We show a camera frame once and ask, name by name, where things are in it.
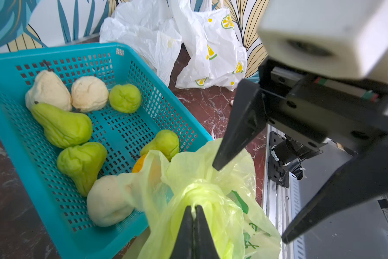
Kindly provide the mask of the plain white plastic bag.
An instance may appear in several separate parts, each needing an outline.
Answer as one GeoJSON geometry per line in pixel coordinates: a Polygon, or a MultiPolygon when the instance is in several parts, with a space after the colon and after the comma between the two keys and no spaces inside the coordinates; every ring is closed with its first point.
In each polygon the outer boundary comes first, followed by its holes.
{"type": "Polygon", "coordinates": [[[100,43],[131,47],[169,86],[182,37],[167,1],[129,1],[119,4],[104,20],[100,43]]]}

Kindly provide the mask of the orange pear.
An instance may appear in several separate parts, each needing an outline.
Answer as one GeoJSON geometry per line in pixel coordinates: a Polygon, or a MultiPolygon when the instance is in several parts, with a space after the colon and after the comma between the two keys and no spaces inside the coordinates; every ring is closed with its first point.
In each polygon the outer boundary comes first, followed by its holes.
{"type": "Polygon", "coordinates": [[[146,158],[147,154],[145,155],[142,155],[135,163],[133,169],[132,169],[132,173],[138,173],[142,170],[143,168],[143,165],[144,165],[144,161],[145,161],[145,158],[146,158]]]}

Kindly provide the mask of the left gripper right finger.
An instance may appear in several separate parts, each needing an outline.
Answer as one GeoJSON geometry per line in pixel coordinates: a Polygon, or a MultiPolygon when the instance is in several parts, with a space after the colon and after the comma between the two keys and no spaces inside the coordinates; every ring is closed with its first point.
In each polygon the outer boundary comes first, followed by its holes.
{"type": "Polygon", "coordinates": [[[207,224],[202,206],[196,206],[196,218],[193,223],[194,259],[220,259],[207,224]]]}

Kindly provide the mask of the white lemon print bag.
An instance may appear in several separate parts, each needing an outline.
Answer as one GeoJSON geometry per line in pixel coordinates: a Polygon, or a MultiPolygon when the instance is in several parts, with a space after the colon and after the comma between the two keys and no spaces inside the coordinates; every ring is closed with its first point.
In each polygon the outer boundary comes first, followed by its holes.
{"type": "Polygon", "coordinates": [[[247,51],[237,38],[230,10],[223,7],[195,12],[189,1],[169,1],[168,4],[190,56],[175,87],[219,86],[234,91],[245,77],[247,51]]]}

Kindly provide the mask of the white pear front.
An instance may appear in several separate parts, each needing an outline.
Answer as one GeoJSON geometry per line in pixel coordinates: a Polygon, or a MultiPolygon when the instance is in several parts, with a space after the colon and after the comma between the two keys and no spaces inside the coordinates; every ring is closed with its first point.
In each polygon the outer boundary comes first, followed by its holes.
{"type": "Polygon", "coordinates": [[[126,219],[135,209],[134,175],[106,175],[95,181],[87,196],[88,215],[95,225],[109,227],[126,219]]]}

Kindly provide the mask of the green plastic bag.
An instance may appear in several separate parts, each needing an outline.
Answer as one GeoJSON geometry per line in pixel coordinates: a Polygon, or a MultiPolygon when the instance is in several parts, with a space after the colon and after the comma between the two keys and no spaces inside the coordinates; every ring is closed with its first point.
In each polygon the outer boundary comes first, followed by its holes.
{"type": "Polygon", "coordinates": [[[212,164],[220,145],[221,139],[212,140],[171,160],[154,151],[140,172],[118,176],[125,199],[144,212],[150,228],[149,234],[134,241],[125,258],[169,258],[187,206],[202,207],[220,258],[279,257],[280,233],[255,199],[251,155],[243,150],[216,170],[212,164]]]}

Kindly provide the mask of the white pear back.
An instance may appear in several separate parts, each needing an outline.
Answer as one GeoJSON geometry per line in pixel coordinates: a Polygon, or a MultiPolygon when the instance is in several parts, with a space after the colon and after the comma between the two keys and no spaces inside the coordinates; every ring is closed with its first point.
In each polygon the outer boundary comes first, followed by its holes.
{"type": "Polygon", "coordinates": [[[34,85],[25,94],[26,107],[31,110],[34,104],[46,103],[65,111],[72,110],[72,97],[62,80],[51,71],[39,72],[34,85]]]}

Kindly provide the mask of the green pear middle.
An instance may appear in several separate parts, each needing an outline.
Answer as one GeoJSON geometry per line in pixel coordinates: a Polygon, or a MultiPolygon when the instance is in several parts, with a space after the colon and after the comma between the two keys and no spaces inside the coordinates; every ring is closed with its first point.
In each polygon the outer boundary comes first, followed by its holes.
{"type": "Polygon", "coordinates": [[[109,102],[111,107],[118,112],[134,113],[141,106],[142,95],[140,90],[132,84],[116,85],[109,94],[109,102]]]}

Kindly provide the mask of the green pear front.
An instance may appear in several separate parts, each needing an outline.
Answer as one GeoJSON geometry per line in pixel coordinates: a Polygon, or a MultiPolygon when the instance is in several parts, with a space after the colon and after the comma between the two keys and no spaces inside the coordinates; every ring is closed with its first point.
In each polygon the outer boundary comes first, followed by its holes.
{"type": "Polygon", "coordinates": [[[140,155],[144,156],[150,150],[161,151],[168,161],[171,161],[179,153],[179,137],[171,130],[161,130],[142,148],[140,155]]]}

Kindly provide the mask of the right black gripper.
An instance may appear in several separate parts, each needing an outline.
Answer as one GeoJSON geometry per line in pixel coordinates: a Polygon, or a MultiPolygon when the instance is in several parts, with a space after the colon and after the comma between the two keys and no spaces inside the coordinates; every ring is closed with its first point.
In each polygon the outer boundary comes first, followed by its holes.
{"type": "Polygon", "coordinates": [[[258,72],[260,85],[247,79],[238,84],[214,169],[219,171],[231,162],[267,121],[312,150],[331,139],[363,152],[339,167],[300,210],[283,232],[283,243],[294,241],[335,213],[388,193],[388,85],[368,79],[337,80],[378,96],[366,100],[321,85],[322,76],[271,58],[263,61],[258,72]]]}

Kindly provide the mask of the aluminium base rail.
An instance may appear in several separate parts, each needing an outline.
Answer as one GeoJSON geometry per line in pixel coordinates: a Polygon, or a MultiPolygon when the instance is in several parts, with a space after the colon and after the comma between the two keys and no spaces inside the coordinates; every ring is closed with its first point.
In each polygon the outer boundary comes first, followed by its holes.
{"type": "MultiPolygon", "coordinates": [[[[301,180],[294,175],[283,188],[265,179],[263,208],[282,233],[297,213],[316,194],[333,171],[350,155],[330,142],[323,153],[302,163],[301,180]]],[[[388,259],[388,194],[341,211],[282,245],[281,259],[388,259]]]]}

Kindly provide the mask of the green pear lower left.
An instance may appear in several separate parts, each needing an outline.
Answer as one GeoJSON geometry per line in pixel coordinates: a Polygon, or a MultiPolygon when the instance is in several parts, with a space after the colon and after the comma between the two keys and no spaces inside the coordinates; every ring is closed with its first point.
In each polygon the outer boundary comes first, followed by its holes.
{"type": "Polygon", "coordinates": [[[69,176],[81,196],[88,196],[107,158],[106,148],[98,142],[87,142],[64,149],[57,158],[58,170],[69,176]]]}

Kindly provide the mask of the green pear tall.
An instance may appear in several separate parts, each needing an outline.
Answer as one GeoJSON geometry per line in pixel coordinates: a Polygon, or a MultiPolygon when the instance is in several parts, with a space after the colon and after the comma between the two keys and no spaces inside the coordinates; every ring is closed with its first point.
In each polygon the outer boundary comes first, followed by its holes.
{"type": "Polygon", "coordinates": [[[44,128],[46,139],[58,148],[84,144],[93,133],[91,119],[82,113],[65,111],[46,103],[33,105],[31,113],[44,128]]]}

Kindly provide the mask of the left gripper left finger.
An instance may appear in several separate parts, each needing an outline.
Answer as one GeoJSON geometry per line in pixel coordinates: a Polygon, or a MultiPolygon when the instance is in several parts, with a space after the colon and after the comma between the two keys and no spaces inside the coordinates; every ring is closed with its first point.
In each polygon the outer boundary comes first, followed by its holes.
{"type": "Polygon", "coordinates": [[[170,259],[192,259],[194,256],[194,220],[191,210],[191,206],[185,208],[182,223],[170,259]]]}

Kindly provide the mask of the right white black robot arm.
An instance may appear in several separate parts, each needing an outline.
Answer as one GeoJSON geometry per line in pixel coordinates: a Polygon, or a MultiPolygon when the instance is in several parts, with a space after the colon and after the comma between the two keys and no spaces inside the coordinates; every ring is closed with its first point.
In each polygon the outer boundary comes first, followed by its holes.
{"type": "Polygon", "coordinates": [[[331,78],[267,58],[259,81],[239,82],[221,146],[213,162],[221,170],[267,125],[283,132],[272,145],[268,169],[273,181],[287,185],[288,163],[321,153],[326,140],[355,155],[340,166],[282,234],[290,243],[329,216],[388,193],[388,84],[370,79],[344,80],[366,99],[330,86],[331,78]]]}

